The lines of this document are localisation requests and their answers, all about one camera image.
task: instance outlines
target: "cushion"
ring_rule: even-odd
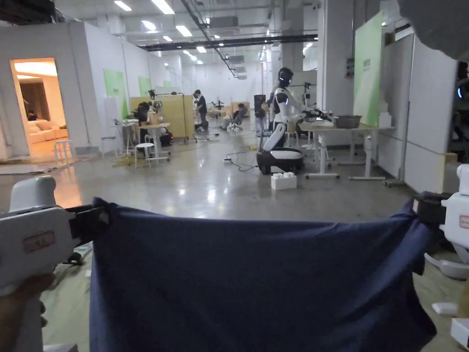
[[[38,126],[36,126],[36,125],[30,126],[30,127],[29,127],[29,130],[30,130],[30,134],[31,134],[31,133],[40,133],[40,132],[41,132],[41,129],[40,129]]]
[[[52,124],[47,120],[36,120],[35,122],[36,126],[39,126],[39,128],[43,131],[52,129]]]

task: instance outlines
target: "navy blue cloth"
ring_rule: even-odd
[[[166,217],[105,205],[90,351],[415,352],[436,334],[412,271],[432,233],[370,223]]]

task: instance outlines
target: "polished floor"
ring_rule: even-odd
[[[340,180],[305,180],[299,177],[295,190],[274,191],[270,178],[261,176],[257,168],[239,171],[238,166],[224,163],[228,153],[240,169],[255,165],[255,145],[252,132],[220,131],[210,139],[189,145],[175,143],[170,162],[153,164],[149,169],[140,165],[115,166],[115,158],[95,159],[75,163],[69,169],[50,175],[57,180],[57,203],[72,207],[89,203],[94,196],[107,201],[157,213],[198,218],[310,220],[332,222],[364,222],[387,217],[409,199],[412,191],[406,187],[388,189],[381,182],[349,181],[349,175],[361,175],[363,167],[339,167]],[[346,151],[331,152],[338,160],[347,157]],[[311,172],[315,166],[308,165]],[[6,211],[13,184],[28,176],[0,176],[0,210]],[[47,344],[78,343],[81,352],[88,351],[89,282],[85,278],[91,257],[83,268],[58,267],[59,283],[54,290],[43,294],[47,307],[44,328]],[[459,351],[449,336],[451,320],[437,316],[431,304],[458,299],[462,284],[444,277],[427,267],[423,277],[415,276],[421,302],[438,328],[438,336],[425,352]]]

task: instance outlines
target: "black ceiling beam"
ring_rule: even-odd
[[[190,8],[189,6],[189,3],[187,2],[187,0],[181,0],[182,4],[184,5],[184,7],[186,8],[187,12],[189,12],[189,15],[190,17],[192,18],[192,20],[195,22],[195,24],[197,25],[197,27],[200,29],[200,31],[204,34],[204,36],[207,38],[207,41],[210,41],[210,38],[209,36],[207,35],[207,31],[206,31],[206,24],[204,23],[203,25],[200,23],[199,21],[199,18],[192,12],[192,9]],[[234,74],[234,72],[231,70],[232,66],[230,66],[230,63],[228,62],[228,60],[225,60],[225,56],[221,53],[221,50],[220,50],[220,47],[218,48],[214,48],[215,51],[218,53],[218,55],[220,56],[220,58],[223,60],[223,62],[225,63],[225,65],[228,67],[228,69],[230,70],[231,74],[233,75],[234,78],[237,78]]]
[[[204,40],[197,42],[179,42],[179,43],[159,43],[153,45],[140,46],[146,51],[168,51],[168,50],[188,50],[196,49],[198,46],[203,46],[205,49],[219,49],[221,47],[238,47],[238,46],[253,46],[253,45],[266,45],[274,42],[280,43],[304,43],[318,41],[317,34],[305,34],[300,36],[278,36],[278,37],[258,37],[258,38],[237,38],[225,40]]]

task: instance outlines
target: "humanoid robot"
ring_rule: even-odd
[[[298,123],[311,114],[323,117],[322,112],[293,98],[287,89],[292,78],[292,70],[286,67],[280,69],[279,87],[275,90],[272,102],[275,113],[274,131],[257,153],[257,165],[264,175],[270,174],[272,167],[280,168],[284,172],[300,172],[304,168],[303,153],[298,149],[283,147],[287,126],[289,123]]]

